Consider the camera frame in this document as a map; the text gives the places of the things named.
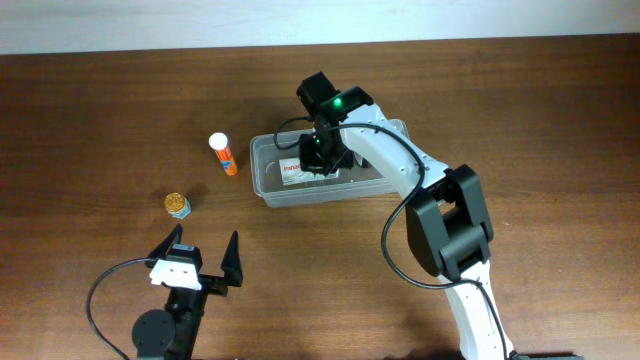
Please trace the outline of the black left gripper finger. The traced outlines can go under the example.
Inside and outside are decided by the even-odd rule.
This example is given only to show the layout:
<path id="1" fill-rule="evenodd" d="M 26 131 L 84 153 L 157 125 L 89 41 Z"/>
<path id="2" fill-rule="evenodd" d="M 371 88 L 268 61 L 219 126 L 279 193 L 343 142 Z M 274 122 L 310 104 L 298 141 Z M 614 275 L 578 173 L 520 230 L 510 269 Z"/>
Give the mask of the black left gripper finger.
<path id="1" fill-rule="evenodd" d="M 224 281 L 228 286 L 242 286 L 243 272 L 239 253 L 239 234 L 237 231 L 234 231 L 231 235 L 220 268 L 224 273 Z"/>
<path id="2" fill-rule="evenodd" d="M 183 226 L 181 224 L 177 224 L 169 235 L 148 254 L 147 259 L 149 261 L 164 259 L 174 244 L 181 243 L 182 233 Z"/>

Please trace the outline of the white Panadol medicine box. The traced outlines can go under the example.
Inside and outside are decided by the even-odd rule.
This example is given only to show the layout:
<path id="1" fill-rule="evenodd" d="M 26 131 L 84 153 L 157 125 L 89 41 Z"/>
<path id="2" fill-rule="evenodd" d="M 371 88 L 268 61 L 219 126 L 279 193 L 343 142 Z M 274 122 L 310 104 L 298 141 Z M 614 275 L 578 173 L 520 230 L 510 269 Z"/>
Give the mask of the white Panadol medicine box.
<path id="1" fill-rule="evenodd" d="M 281 179 L 284 186 L 297 185 L 309 182 L 336 179 L 339 172 L 328 175 L 316 174 L 310 171 L 303 171 L 299 158 L 287 158 L 279 160 Z"/>

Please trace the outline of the dark brown syrup bottle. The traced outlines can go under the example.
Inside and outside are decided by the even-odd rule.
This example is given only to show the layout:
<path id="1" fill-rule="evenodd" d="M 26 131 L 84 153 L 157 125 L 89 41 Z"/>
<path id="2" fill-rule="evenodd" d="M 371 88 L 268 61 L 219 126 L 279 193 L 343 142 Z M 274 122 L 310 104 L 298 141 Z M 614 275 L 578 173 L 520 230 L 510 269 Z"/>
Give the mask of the dark brown syrup bottle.
<path id="1" fill-rule="evenodd" d="M 370 168 L 371 165 L 370 163 L 360 154 L 354 152 L 353 153 L 354 156 L 354 160 L 357 163 L 357 165 L 361 168 Z"/>

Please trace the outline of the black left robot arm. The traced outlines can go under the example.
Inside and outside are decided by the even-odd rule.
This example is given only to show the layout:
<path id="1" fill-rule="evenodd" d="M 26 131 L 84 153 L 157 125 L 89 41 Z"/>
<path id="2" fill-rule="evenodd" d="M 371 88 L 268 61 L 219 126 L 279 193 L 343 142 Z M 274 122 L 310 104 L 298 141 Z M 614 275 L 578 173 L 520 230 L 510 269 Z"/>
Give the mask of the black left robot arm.
<path id="1" fill-rule="evenodd" d="M 227 245 L 221 276 L 200 272 L 201 251 L 183 244 L 182 234 L 183 227 L 176 225 L 145 261 L 151 269 L 151 283 L 168 288 L 169 295 L 162 309 L 143 313 L 133 325 L 131 336 L 138 359 L 190 359 L 207 299 L 225 297 L 231 287 L 242 286 L 237 232 L 232 233 Z"/>

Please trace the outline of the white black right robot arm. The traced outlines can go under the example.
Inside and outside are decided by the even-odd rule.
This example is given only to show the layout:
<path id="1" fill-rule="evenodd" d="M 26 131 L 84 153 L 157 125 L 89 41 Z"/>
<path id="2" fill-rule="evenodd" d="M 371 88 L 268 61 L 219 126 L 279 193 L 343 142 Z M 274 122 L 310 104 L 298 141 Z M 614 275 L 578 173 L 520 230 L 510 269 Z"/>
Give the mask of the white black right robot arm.
<path id="1" fill-rule="evenodd" d="M 329 175 L 360 155 L 402 201 L 381 235 L 406 215 L 408 245 L 419 265 L 445 292 L 465 359 L 520 359 L 501 324 L 490 281 L 489 244 L 494 237 L 478 175 L 467 165 L 450 168 L 414 145 L 359 87 L 337 90 L 318 72 L 296 95 L 313 133 L 299 140 L 303 170 Z"/>

